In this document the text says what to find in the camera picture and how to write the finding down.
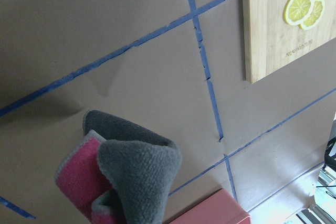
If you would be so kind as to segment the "grey and pink cloth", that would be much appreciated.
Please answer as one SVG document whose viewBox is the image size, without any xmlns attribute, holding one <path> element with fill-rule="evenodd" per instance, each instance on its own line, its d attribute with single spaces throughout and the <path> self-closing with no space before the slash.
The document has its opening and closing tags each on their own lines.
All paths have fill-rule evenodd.
<svg viewBox="0 0 336 224">
<path fill-rule="evenodd" d="M 55 183 L 91 223 L 161 223 L 181 166 L 178 146 L 133 122 L 91 110 Z"/>
</svg>

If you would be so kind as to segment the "pink plastic bin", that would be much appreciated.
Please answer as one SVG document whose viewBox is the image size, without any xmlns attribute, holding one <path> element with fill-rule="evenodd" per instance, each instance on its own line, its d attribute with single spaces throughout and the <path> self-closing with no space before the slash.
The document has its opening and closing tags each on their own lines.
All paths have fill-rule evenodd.
<svg viewBox="0 0 336 224">
<path fill-rule="evenodd" d="M 175 224 L 250 224 L 250 215 L 225 190 L 220 189 L 201 203 L 182 214 L 171 223 Z"/>
</svg>

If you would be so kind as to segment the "bamboo cutting board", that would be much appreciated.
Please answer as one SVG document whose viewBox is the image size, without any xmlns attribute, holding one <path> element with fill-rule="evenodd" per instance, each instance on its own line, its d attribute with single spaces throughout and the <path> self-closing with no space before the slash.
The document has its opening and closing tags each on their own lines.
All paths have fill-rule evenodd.
<svg viewBox="0 0 336 224">
<path fill-rule="evenodd" d="M 325 0 L 317 25 L 285 20 L 288 0 L 243 0 L 246 79 L 255 83 L 335 38 L 335 0 Z"/>
</svg>

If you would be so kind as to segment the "front lemon slice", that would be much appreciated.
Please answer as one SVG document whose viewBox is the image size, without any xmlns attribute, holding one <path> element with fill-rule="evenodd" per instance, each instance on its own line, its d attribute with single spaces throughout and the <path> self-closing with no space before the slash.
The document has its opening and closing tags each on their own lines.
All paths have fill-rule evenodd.
<svg viewBox="0 0 336 224">
<path fill-rule="evenodd" d="M 314 7 L 314 0 L 288 0 L 284 7 L 284 20 L 296 26 L 307 19 Z"/>
</svg>

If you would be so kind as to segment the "lemon slice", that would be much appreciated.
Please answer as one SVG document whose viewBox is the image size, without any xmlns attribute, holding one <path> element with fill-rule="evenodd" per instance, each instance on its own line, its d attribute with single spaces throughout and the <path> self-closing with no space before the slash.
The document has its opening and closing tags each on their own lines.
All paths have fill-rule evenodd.
<svg viewBox="0 0 336 224">
<path fill-rule="evenodd" d="M 303 30 L 310 30 L 314 28 L 321 20 L 325 8 L 326 8 L 325 0 L 314 0 L 314 7 L 312 9 L 310 16 L 307 19 L 305 19 L 299 25 L 299 27 Z"/>
<path fill-rule="evenodd" d="M 284 20 L 296 26 L 307 19 L 314 7 L 314 0 L 288 0 L 284 7 Z"/>
</svg>

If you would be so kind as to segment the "rear lemon slice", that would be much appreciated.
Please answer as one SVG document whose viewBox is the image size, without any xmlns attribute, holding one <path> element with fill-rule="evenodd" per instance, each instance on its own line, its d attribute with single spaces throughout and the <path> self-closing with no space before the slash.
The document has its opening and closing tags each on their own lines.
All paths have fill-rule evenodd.
<svg viewBox="0 0 336 224">
<path fill-rule="evenodd" d="M 310 16 L 307 19 L 305 19 L 299 25 L 299 27 L 303 30 L 310 30 L 314 28 L 321 20 L 325 8 L 326 8 L 325 0 L 314 0 L 314 7 L 312 9 Z"/>
</svg>

